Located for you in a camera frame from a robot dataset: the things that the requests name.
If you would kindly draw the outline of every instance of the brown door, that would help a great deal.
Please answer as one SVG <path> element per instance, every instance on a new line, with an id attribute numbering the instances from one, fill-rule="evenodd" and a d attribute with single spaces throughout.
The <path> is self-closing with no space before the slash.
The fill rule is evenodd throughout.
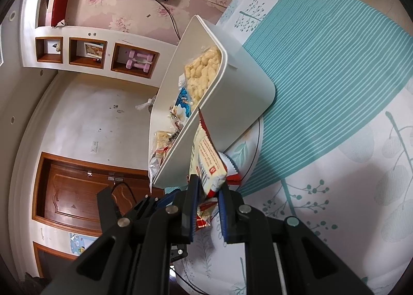
<path id="1" fill-rule="evenodd" d="M 149 179 L 147 175 L 140 173 L 142 171 L 135 174 L 129 173 L 133 172 L 133 169 L 112 166 L 107 166 L 108 168 L 105 169 L 103 167 L 104 165 L 90 162 L 87 163 L 86 167 L 78 163 L 45 158 L 41 174 L 38 175 L 36 218 L 43 218 L 47 220 L 47 224 L 52 222 L 54 223 L 50 224 L 52 226 L 62 226 L 73 232 L 100 235 L 101 228 L 96 197 L 98 192 L 107 186 L 113 187 L 115 182 L 125 182 L 131 187 L 138 202 L 146 194 L 149 194 Z M 161 197 L 163 194 L 163 189 L 152 189 L 152 197 Z M 112 197 L 119 206 L 121 214 L 125 214 L 135 205 L 131 193 L 124 184 L 120 184 L 114 189 Z"/>

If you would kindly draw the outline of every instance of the teal striped tablecloth section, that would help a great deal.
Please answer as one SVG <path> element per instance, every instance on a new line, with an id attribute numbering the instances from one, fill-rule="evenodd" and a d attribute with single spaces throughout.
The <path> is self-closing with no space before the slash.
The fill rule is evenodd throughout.
<path id="1" fill-rule="evenodd" d="M 413 73 L 413 37 L 359 0 L 279 0 L 243 47 L 277 88 L 243 195 L 340 145 Z"/>

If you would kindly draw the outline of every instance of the screw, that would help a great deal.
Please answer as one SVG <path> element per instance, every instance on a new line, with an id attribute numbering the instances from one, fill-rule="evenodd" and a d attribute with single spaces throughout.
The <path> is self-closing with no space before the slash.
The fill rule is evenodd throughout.
<path id="1" fill-rule="evenodd" d="M 251 207 L 247 204 L 243 204 L 242 206 L 240 206 L 238 208 L 238 210 L 242 213 L 242 214 L 249 214 L 251 212 Z"/>
<path id="2" fill-rule="evenodd" d="M 165 210 L 166 210 L 166 212 L 168 213 L 168 214 L 176 214 L 177 212 L 178 212 L 178 207 L 177 206 L 167 206 L 166 208 L 165 208 Z"/>
<path id="3" fill-rule="evenodd" d="M 298 224 L 300 224 L 300 221 L 296 217 L 288 217 L 287 224 L 290 226 L 296 227 L 298 226 Z"/>
<path id="4" fill-rule="evenodd" d="M 129 218 L 126 217 L 122 217 L 118 220 L 118 225 L 120 227 L 126 227 L 131 223 L 131 220 Z"/>

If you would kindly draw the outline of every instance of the white wall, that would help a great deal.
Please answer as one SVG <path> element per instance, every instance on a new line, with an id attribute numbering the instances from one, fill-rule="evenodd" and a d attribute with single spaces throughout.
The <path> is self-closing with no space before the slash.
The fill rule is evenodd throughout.
<path id="1" fill-rule="evenodd" d="M 0 254 L 14 277 L 16 268 L 10 247 L 8 207 L 14 160 L 26 125 L 57 71 L 23 68 L 19 47 L 21 0 L 16 0 L 1 24 L 3 64 L 0 66 Z M 10 14 L 15 11 L 13 21 Z"/>
<path id="2" fill-rule="evenodd" d="M 59 72 L 55 77 L 24 133 L 13 170 L 10 224 L 14 227 L 10 235 L 20 277 L 26 271 L 37 275 L 32 241 L 70 253 L 66 231 L 31 219 L 40 153 L 147 169 L 150 115 L 147 110 L 137 111 L 135 105 L 146 102 L 157 90 L 75 72 Z M 93 141 L 99 142 L 97 153 L 90 152 Z"/>

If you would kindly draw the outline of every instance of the door frame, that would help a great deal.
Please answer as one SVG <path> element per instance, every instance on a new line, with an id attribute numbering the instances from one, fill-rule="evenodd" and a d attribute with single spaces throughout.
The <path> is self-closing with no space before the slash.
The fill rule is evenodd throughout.
<path id="1" fill-rule="evenodd" d="M 102 231 L 90 230 L 90 229 L 80 228 L 77 226 L 70 226 L 70 225 L 63 224 L 57 221 L 46 219 L 40 215 L 41 213 L 39 212 L 40 209 L 38 209 L 38 207 L 39 208 L 41 207 L 41 199 L 43 199 L 44 201 L 44 198 L 46 195 L 47 180 L 48 180 L 48 175 L 46 176 L 44 174 L 43 166 L 50 161 L 59 161 L 59 162 L 64 162 L 68 165 L 87 167 L 87 168 L 90 168 L 91 170 L 107 171 L 107 172 L 113 173 L 114 174 L 113 176 L 127 175 L 129 177 L 130 176 L 145 177 L 145 178 L 148 177 L 148 171 L 143 170 L 143 169 L 133 169 L 133 168 L 124 168 L 124 167 L 104 165 L 104 164 L 99 164 L 99 163 L 94 163 L 94 162 L 66 158 L 60 155 L 50 154 L 46 152 L 42 152 L 40 154 L 40 160 L 37 166 L 36 179 L 34 182 L 34 189 L 33 189 L 31 218 L 37 222 L 40 222 L 40 223 L 43 223 L 49 226 L 53 226 L 55 228 L 59 228 L 64 231 L 91 235 L 93 237 L 99 237 L 102 234 Z"/>
<path id="2" fill-rule="evenodd" d="M 78 257 L 77 255 L 53 250 L 52 248 L 43 246 L 39 243 L 36 243 L 35 241 L 33 242 L 33 251 L 34 251 L 34 258 L 36 260 L 37 272 L 39 273 L 39 277 L 41 278 L 44 278 L 44 275 L 43 275 L 42 265 L 40 264 L 39 251 L 43 251 L 43 252 L 55 255 L 57 257 L 64 258 L 67 260 L 72 260 L 72 261 Z"/>

